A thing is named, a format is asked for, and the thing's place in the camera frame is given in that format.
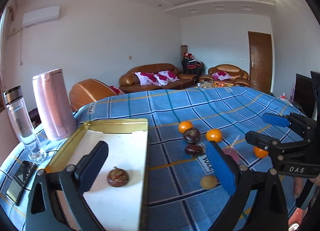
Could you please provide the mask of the small orange kumquat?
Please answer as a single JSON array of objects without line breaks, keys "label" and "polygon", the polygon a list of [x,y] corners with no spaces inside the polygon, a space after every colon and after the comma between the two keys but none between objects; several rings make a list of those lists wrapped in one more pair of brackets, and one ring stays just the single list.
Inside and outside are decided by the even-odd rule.
[{"label": "small orange kumquat", "polygon": [[193,128],[193,123],[190,122],[190,121],[183,121],[183,122],[180,122],[179,125],[178,125],[178,131],[179,133],[181,134],[184,134],[188,129],[191,129]]},{"label": "small orange kumquat", "polygon": [[211,129],[206,133],[206,139],[208,141],[214,141],[219,143],[222,141],[222,132],[219,129]]}]

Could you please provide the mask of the dark round stool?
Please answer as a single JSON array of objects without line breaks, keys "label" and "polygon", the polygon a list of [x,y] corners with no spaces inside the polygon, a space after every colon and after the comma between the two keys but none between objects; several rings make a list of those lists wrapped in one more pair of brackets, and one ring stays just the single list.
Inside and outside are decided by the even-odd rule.
[{"label": "dark round stool", "polygon": [[41,124],[41,119],[37,108],[34,108],[31,111],[29,111],[28,115],[34,128]]}]

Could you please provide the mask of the white floral pillow left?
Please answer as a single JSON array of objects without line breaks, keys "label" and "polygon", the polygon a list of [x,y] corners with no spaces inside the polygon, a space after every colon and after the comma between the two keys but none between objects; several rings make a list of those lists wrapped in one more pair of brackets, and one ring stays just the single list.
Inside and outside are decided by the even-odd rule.
[{"label": "white floral pillow left", "polygon": [[140,85],[156,85],[160,86],[159,82],[153,75],[153,73],[148,72],[135,72],[135,75],[138,77]]}]

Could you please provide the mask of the dark purple mangosteen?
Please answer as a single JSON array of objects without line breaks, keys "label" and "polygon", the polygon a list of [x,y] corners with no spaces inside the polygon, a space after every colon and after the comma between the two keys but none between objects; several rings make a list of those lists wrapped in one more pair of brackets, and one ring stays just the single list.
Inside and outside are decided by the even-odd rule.
[{"label": "dark purple mangosteen", "polygon": [[200,131],[197,128],[189,128],[183,134],[183,139],[188,144],[196,144],[201,138]]}]

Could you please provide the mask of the large orange mandarin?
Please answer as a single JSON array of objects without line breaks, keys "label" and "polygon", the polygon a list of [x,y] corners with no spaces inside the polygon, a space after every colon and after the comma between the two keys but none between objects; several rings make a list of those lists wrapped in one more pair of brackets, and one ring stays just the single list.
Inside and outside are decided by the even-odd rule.
[{"label": "large orange mandarin", "polygon": [[256,146],[253,146],[253,153],[255,154],[255,156],[257,156],[257,158],[265,158],[268,156],[268,151],[258,148]]}]

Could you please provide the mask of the beige window curtain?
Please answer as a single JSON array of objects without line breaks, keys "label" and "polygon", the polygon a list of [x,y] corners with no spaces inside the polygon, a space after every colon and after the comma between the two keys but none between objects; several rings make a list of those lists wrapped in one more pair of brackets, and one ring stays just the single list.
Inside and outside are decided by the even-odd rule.
[{"label": "beige window curtain", "polygon": [[9,10],[10,14],[10,20],[14,21],[16,18],[16,12],[17,12],[17,2],[16,0],[9,0],[7,3],[7,8]]}]

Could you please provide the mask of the black television screen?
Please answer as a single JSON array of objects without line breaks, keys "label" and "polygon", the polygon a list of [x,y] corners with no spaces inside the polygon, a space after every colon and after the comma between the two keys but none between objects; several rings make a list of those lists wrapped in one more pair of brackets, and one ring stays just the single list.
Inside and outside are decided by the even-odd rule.
[{"label": "black television screen", "polygon": [[304,115],[313,118],[316,99],[313,94],[313,83],[311,78],[296,74],[293,104],[304,113]]}]

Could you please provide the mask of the blue plaid tablecloth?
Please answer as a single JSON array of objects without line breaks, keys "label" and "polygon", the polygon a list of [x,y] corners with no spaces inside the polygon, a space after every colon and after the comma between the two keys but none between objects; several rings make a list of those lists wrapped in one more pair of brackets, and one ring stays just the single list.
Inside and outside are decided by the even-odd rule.
[{"label": "blue plaid tablecloth", "polygon": [[[107,97],[83,106],[76,114],[78,128],[86,121],[145,118],[148,121],[148,211],[147,230],[208,230],[230,199],[220,182],[210,190],[200,186],[204,176],[214,170],[206,156],[207,131],[219,129],[219,147],[233,147],[240,163],[249,170],[268,172],[269,157],[257,158],[253,146],[245,140],[249,131],[262,133],[281,142],[300,141],[289,128],[264,123],[262,115],[288,115],[296,108],[276,97],[249,87],[143,91]],[[196,158],[185,153],[188,143],[179,133],[180,122],[190,121],[200,131],[195,145],[204,148]],[[36,193],[48,192],[43,181],[49,175],[46,166],[68,139],[50,141],[41,126],[37,136],[46,157],[31,176],[17,206],[7,196],[7,189],[17,169],[29,156],[18,144],[1,165],[1,209],[18,230],[53,229],[48,217],[39,216],[39,225],[32,224],[29,211]]]}]

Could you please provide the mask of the white floral pillow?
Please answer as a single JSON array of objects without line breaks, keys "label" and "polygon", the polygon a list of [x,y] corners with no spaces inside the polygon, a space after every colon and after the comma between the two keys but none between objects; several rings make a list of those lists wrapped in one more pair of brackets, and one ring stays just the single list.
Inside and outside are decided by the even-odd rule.
[{"label": "white floral pillow", "polygon": [[172,71],[160,71],[154,74],[154,76],[161,85],[167,85],[179,80],[178,76]]},{"label": "white floral pillow", "polygon": [[135,75],[138,77],[140,85],[156,85],[160,86],[159,82],[153,75],[153,73],[148,72],[135,72]]}]

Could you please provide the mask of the clear glass water bottle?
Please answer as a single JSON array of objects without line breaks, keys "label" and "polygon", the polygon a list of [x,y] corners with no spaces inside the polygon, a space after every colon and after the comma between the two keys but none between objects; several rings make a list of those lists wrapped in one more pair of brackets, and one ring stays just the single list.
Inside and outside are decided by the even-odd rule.
[{"label": "clear glass water bottle", "polygon": [[36,164],[40,164],[44,161],[46,153],[41,148],[41,142],[31,123],[21,86],[16,86],[5,91],[3,96],[10,122],[18,140],[23,143],[30,160]]}]

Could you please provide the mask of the pink electric kettle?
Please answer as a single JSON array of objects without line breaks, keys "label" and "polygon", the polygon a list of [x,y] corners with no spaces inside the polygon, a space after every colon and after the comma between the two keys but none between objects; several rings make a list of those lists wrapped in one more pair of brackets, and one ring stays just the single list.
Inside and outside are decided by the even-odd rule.
[{"label": "pink electric kettle", "polygon": [[43,129],[50,141],[69,137],[76,122],[61,68],[33,76],[33,90]]}]

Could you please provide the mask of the yellowish brown longan fruit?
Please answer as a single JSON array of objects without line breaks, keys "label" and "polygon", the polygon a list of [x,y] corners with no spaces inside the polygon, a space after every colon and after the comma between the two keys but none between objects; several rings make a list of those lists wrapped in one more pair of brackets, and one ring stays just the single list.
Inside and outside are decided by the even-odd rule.
[{"label": "yellowish brown longan fruit", "polygon": [[200,186],[205,190],[210,190],[215,188],[218,185],[219,181],[213,175],[207,175],[201,178]]}]

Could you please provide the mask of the gold metal tray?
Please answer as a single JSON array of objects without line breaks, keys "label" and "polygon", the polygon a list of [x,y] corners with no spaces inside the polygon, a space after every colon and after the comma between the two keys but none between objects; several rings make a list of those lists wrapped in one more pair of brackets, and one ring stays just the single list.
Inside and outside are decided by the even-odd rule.
[{"label": "gold metal tray", "polygon": [[[145,118],[86,121],[52,157],[46,172],[76,165],[99,141],[105,141],[108,157],[84,199],[105,230],[147,230],[148,129]],[[107,181],[116,168],[129,175],[123,187],[112,187]]]}]

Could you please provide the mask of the reddish brown passion fruit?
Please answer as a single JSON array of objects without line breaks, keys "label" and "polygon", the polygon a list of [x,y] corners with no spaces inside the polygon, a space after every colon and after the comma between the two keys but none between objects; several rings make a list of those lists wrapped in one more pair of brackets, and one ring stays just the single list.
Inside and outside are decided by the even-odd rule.
[{"label": "reddish brown passion fruit", "polygon": [[107,176],[107,181],[112,187],[123,187],[129,182],[129,174],[121,168],[114,167]]}]

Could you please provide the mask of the stacked chairs in corner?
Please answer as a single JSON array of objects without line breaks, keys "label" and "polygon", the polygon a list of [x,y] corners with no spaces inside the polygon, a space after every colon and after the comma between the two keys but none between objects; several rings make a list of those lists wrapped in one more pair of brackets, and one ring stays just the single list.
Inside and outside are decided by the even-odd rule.
[{"label": "stacked chairs in corner", "polygon": [[191,53],[182,53],[182,67],[185,74],[196,74],[198,77],[204,75],[204,63],[194,58]]}]

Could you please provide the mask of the white wall air conditioner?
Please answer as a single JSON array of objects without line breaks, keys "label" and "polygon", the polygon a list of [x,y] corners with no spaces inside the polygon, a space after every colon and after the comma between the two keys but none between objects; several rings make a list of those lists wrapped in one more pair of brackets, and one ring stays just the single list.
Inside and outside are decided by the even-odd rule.
[{"label": "white wall air conditioner", "polygon": [[60,6],[51,6],[25,13],[22,27],[27,28],[59,19]]}]

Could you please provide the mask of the brown leather three-seat sofa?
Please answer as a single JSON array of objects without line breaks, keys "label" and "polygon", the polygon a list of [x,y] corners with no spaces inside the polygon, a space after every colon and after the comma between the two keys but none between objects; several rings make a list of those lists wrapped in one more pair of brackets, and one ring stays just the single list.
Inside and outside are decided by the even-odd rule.
[{"label": "brown leather three-seat sofa", "polygon": [[169,63],[150,64],[134,67],[119,80],[119,88],[125,93],[159,89],[181,90],[195,85],[198,76],[185,74]]}]

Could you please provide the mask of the black smartphone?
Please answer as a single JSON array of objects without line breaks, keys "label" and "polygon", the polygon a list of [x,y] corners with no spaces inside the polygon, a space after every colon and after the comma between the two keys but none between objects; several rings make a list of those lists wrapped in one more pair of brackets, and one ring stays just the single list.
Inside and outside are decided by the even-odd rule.
[{"label": "black smartphone", "polygon": [[28,182],[36,169],[36,164],[23,161],[17,169],[7,189],[6,196],[15,205],[19,205]]}]

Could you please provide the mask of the coffee table with snacks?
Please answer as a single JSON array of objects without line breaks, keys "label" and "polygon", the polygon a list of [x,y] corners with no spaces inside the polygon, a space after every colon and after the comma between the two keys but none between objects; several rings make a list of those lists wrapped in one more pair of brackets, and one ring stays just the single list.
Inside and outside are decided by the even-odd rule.
[{"label": "coffee table with snacks", "polygon": [[197,88],[220,88],[220,87],[233,87],[233,84],[220,83],[220,82],[200,82],[196,85]]}]

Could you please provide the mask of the brown wooden door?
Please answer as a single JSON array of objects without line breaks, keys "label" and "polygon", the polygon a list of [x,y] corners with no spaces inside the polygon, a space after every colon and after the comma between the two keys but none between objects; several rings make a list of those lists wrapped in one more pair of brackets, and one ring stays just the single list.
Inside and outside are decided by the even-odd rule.
[{"label": "brown wooden door", "polygon": [[273,53],[270,34],[248,31],[251,88],[270,93]]}]

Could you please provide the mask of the white floral pillow right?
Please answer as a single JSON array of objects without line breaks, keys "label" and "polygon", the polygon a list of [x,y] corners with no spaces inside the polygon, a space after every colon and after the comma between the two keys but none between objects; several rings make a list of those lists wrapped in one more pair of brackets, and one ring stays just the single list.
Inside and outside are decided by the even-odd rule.
[{"label": "white floral pillow right", "polygon": [[179,80],[178,76],[172,71],[160,71],[154,74],[154,76],[161,85],[167,85]]}]

